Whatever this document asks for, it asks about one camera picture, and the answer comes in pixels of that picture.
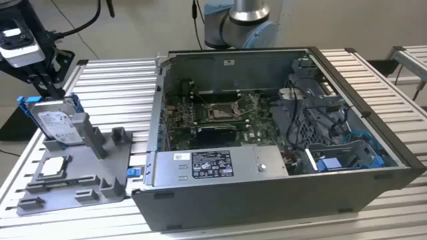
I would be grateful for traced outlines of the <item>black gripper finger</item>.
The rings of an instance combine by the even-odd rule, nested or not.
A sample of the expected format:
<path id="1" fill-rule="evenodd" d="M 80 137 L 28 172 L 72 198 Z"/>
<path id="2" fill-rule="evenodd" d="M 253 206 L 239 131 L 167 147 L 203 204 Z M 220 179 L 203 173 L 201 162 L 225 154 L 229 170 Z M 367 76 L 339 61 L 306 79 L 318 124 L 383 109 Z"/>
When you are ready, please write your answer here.
<path id="1" fill-rule="evenodd" d="M 31 84 L 43 98 L 56 97 L 56 88 L 51 77 L 39 64 L 15 68 L 7 62 L 1 62 L 0 70 L 24 83 Z"/>
<path id="2" fill-rule="evenodd" d="M 52 80 L 52 86 L 55 89 L 55 95 L 51 94 L 53 98 L 63 98 L 65 91 L 63 89 L 63 81 L 67 78 L 67 73 L 73 62 L 76 54 L 69 50 L 55 49 L 52 60 L 48 68 L 48 75 Z"/>

